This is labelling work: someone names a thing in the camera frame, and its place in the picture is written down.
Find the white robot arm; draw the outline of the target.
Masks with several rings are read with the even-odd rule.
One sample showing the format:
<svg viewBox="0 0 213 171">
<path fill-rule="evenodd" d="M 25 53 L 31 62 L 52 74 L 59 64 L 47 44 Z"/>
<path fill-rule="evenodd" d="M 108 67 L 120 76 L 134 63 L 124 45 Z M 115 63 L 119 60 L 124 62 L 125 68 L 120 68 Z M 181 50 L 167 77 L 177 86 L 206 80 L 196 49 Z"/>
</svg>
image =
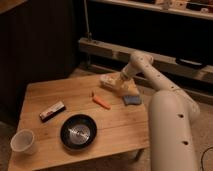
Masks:
<svg viewBox="0 0 213 171">
<path fill-rule="evenodd" d="M 132 52 L 117 80 L 121 86 L 142 73 L 156 90 L 148 108 L 151 171 L 199 171 L 190 124 L 200 115 L 200 108 L 152 62 L 152 55 Z"/>
</svg>

